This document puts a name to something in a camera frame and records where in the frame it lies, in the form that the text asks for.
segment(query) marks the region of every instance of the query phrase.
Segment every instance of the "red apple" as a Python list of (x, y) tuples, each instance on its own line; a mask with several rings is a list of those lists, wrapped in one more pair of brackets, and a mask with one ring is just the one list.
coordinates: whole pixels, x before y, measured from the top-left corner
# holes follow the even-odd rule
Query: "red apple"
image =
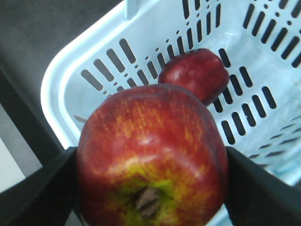
[(158, 83), (183, 86), (205, 105), (215, 101), (228, 82), (229, 73), (221, 59), (206, 48), (174, 57), (158, 77)]
[(227, 191), (227, 154), (210, 112), (172, 84), (106, 99), (83, 128), (77, 164), (91, 226), (205, 225)]

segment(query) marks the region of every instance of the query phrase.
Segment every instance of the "floor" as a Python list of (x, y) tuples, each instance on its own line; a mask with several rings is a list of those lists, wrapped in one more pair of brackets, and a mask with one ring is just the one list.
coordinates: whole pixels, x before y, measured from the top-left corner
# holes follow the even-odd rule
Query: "floor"
[[(50, 134), (40, 106), (40, 86), (47, 66), (60, 49), (120, 1), (0, 0), (0, 70)], [(40, 167), (0, 105), (0, 192)], [(81, 225), (72, 212), (66, 226)]]

